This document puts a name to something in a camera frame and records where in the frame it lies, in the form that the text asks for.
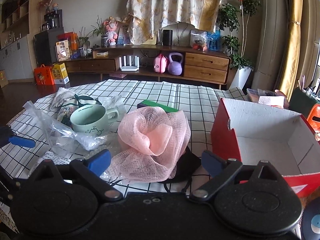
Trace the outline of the black face mask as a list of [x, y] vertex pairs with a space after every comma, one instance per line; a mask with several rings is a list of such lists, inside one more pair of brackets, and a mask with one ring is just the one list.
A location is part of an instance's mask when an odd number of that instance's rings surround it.
[[173, 178], [167, 179], [165, 181], [161, 181], [160, 184], [163, 185], [165, 191], [167, 193], [170, 193], [171, 191], [167, 187], [168, 184], [172, 183], [180, 183], [183, 181], [186, 181], [186, 185], [183, 189], [181, 189], [181, 192], [186, 193], [187, 188], [192, 183], [192, 175], [193, 173], [201, 166], [201, 160], [198, 156], [193, 154], [191, 152], [190, 148], [187, 146], [185, 148], [185, 152], [182, 154], [182, 156], [179, 158], [177, 164], [176, 164], [176, 173]]

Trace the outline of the Merry Christmas canvas tote bag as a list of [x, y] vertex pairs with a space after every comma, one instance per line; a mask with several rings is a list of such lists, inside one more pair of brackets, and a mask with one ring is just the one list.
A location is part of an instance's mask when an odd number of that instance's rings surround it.
[[75, 94], [73, 98], [63, 102], [56, 117], [57, 121], [61, 122], [62, 124], [68, 127], [71, 127], [71, 114], [78, 108], [86, 105], [101, 105], [101, 102], [85, 94]]

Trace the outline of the pink mesh bath pouf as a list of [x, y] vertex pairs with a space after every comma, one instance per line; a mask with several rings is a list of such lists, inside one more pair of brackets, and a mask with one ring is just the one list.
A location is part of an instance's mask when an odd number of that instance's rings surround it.
[[183, 111], [147, 106], [127, 113], [117, 134], [121, 152], [112, 158], [108, 178], [154, 183], [174, 178], [191, 131]]

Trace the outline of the green and grey sponge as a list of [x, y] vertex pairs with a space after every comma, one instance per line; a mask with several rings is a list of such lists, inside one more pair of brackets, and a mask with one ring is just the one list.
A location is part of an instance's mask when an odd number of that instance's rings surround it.
[[179, 110], [173, 107], [169, 107], [166, 105], [163, 105], [161, 103], [157, 103], [154, 101], [150, 101], [150, 100], [143, 100], [142, 102], [140, 102], [137, 105], [137, 108], [142, 108], [142, 107], [160, 107], [161, 109], [163, 109], [166, 113], [174, 113], [174, 112], [178, 112]]

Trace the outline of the clear crumpled plastic bag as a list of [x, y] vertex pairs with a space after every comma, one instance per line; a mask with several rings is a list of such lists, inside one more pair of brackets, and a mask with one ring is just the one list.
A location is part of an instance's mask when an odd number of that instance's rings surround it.
[[66, 158], [88, 158], [101, 150], [110, 150], [112, 156], [120, 152], [116, 130], [120, 120], [126, 114], [123, 98], [119, 95], [106, 98], [101, 107], [103, 110], [115, 109], [119, 114], [114, 113], [115, 120], [108, 121], [101, 128], [94, 125], [84, 132], [77, 132], [73, 126], [67, 126], [37, 109], [31, 101], [24, 104], [28, 114], [40, 125], [51, 151]]

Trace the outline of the yellow carton box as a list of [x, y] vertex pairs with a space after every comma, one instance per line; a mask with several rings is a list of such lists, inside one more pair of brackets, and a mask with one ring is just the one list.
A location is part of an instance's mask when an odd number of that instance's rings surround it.
[[55, 63], [52, 67], [52, 75], [56, 85], [65, 85], [69, 83], [65, 63]]

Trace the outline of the white wifi router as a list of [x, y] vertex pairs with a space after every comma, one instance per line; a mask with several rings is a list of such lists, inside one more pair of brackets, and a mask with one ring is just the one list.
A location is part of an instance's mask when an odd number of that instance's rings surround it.
[[140, 69], [139, 57], [137, 55], [124, 55], [119, 57], [119, 67], [122, 72], [136, 72]]

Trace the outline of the purple kettlebell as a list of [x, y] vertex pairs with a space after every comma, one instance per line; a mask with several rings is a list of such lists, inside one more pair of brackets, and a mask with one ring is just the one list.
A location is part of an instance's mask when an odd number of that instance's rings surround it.
[[[180, 62], [173, 61], [172, 57], [178, 56], [180, 57]], [[183, 63], [183, 55], [181, 53], [170, 53], [169, 54], [169, 64], [168, 64], [168, 72], [174, 76], [180, 76], [182, 74], [182, 63]]]

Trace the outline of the green orange tissue box organizer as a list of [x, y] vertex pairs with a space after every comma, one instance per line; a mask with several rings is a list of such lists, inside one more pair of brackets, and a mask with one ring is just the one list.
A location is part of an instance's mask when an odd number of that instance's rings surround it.
[[313, 130], [319, 134], [319, 96], [313, 93], [310, 86], [305, 85], [305, 75], [298, 80], [289, 101], [289, 109], [302, 114]]

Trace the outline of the pink small case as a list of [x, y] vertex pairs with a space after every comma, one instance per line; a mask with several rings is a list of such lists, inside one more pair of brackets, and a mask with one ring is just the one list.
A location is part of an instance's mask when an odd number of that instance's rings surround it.
[[163, 54], [159, 54], [153, 62], [153, 70], [156, 73], [164, 73], [167, 68], [168, 59]]

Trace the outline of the black coffee machine cabinet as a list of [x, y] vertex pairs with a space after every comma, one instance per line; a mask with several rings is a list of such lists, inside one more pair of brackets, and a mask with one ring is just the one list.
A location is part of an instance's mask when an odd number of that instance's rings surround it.
[[34, 36], [34, 49], [37, 65], [45, 66], [57, 62], [56, 42], [64, 33], [62, 9], [53, 10], [44, 15], [41, 32]]

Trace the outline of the bag of snacks on console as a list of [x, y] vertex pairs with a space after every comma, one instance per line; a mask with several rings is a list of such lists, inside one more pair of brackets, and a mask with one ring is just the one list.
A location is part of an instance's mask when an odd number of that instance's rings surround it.
[[190, 46], [199, 51], [208, 50], [207, 32], [193, 29], [190, 31]]

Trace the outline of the black cylindrical speaker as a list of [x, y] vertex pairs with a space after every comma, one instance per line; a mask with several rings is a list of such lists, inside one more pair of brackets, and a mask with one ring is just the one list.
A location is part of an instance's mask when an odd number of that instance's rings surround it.
[[172, 36], [173, 31], [171, 29], [164, 29], [162, 31], [162, 45], [163, 46], [172, 46]]

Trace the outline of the potted green tree white planter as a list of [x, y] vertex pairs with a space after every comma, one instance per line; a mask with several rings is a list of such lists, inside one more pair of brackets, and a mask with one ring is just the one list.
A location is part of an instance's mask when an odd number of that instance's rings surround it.
[[260, 7], [260, 0], [221, 0], [217, 27], [222, 31], [222, 48], [231, 59], [235, 76], [230, 87], [244, 88], [253, 70], [252, 61], [245, 57], [248, 22]]

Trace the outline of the floral draped cloth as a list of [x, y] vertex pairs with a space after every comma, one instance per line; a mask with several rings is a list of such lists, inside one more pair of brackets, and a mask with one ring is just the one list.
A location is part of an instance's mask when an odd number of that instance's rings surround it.
[[128, 0], [126, 22], [134, 45], [154, 38], [159, 29], [182, 22], [214, 30], [221, 0]]

